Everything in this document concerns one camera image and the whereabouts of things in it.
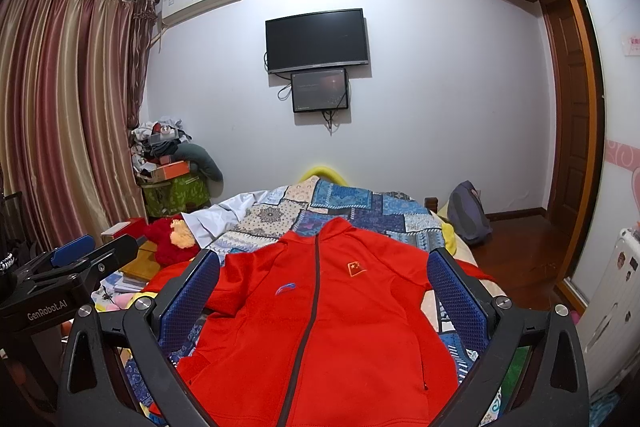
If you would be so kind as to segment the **pile of clothes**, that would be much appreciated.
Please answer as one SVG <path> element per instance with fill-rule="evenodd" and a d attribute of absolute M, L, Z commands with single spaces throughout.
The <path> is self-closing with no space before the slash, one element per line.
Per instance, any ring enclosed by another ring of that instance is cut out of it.
<path fill-rule="evenodd" d="M 192 136 L 183 129 L 181 119 L 165 117 L 139 124 L 129 132 L 134 173 L 149 178 L 163 157 L 174 155 L 179 144 L 191 140 Z"/>

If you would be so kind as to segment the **red plush toy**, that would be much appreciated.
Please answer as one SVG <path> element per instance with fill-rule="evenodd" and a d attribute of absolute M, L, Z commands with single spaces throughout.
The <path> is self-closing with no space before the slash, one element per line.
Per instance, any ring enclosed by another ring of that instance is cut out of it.
<path fill-rule="evenodd" d="M 158 218 L 150 223 L 144 218 L 132 218 L 117 230 L 113 237 L 130 235 L 135 239 L 145 237 L 156 247 L 154 258 L 161 267 L 189 261 L 200 251 L 193 234 L 181 215 Z"/>

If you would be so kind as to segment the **white shirt on bed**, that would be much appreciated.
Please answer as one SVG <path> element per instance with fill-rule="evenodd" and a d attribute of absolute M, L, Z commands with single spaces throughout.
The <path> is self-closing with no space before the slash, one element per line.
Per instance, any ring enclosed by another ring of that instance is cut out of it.
<path fill-rule="evenodd" d="M 250 207 L 260 204 L 268 194 L 267 190 L 236 194 L 207 208 L 183 212 L 181 218 L 198 247 L 205 249 L 219 236 L 236 227 Z"/>

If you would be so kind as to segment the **orange shoe box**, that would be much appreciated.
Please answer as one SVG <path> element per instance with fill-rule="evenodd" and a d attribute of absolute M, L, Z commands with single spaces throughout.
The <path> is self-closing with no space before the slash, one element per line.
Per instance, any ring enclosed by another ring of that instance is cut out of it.
<path fill-rule="evenodd" d="M 160 165 L 151 172 L 150 181 L 152 183 L 160 183 L 171 179 L 179 178 L 179 176 L 185 176 L 191 172 L 190 162 L 186 160 L 179 160 L 171 162 L 170 164 Z"/>

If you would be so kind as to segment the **grey blue bag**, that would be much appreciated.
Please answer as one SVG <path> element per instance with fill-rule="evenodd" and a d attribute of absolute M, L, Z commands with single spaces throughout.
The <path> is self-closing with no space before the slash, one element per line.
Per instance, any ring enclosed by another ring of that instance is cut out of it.
<path fill-rule="evenodd" d="M 448 199 L 447 219 L 457 236 L 465 243 L 476 245 L 485 242 L 492 228 L 480 202 L 480 193 L 469 181 L 463 181 L 451 192 Z"/>

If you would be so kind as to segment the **dark grey pillow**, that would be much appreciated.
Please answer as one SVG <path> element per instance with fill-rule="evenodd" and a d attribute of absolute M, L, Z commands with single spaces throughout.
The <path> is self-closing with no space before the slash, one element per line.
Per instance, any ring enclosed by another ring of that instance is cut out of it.
<path fill-rule="evenodd" d="M 204 147 L 192 142 L 181 142 L 177 145 L 175 153 L 171 155 L 173 161 L 184 160 L 193 162 L 198 167 L 198 171 L 213 182 L 221 183 L 224 175 L 218 168 L 213 157 L 207 153 Z"/>

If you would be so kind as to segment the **striped red gold curtain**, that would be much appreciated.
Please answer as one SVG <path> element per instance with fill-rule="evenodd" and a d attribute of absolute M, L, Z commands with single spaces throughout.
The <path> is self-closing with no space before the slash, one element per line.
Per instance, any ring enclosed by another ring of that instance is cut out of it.
<path fill-rule="evenodd" d="M 2 0 L 1 170 L 44 249 L 144 213 L 134 179 L 154 0 Z"/>

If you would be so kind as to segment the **brown wooden door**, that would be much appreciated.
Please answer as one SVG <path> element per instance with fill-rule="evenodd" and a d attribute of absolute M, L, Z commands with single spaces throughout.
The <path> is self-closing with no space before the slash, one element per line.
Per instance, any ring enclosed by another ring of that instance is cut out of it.
<path fill-rule="evenodd" d="M 542 4 L 551 46 L 556 103 L 556 142 L 549 219 L 573 232 L 584 191 L 589 106 L 584 47 L 570 0 Z"/>

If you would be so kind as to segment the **white sliding wardrobe door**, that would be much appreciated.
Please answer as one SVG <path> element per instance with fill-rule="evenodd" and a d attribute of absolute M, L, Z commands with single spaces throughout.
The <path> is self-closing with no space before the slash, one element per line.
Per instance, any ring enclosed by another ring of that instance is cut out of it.
<path fill-rule="evenodd" d="M 596 292 L 623 228 L 639 223 L 639 0 L 585 0 L 603 82 L 604 155 L 586 243 L 570 277 Z"/>

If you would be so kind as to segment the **small black wall monitor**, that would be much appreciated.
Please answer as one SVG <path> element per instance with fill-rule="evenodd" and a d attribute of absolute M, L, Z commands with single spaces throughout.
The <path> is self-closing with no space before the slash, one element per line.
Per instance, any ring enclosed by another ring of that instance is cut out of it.
<path fill-rule="evenodd" d="M 348 109 L 349 87 L 344 68 L 294 72 L 291 78 L 294 113 Z"/>

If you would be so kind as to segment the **black wall television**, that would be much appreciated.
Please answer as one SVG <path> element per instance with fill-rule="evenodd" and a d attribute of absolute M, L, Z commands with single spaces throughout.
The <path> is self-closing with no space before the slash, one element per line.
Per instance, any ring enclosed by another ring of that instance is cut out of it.
<path fill-rule="evenodd" d="M 362 9 L 291 15 L 267 20 L 268 72 L 296 72 L 370 62 Z"/>

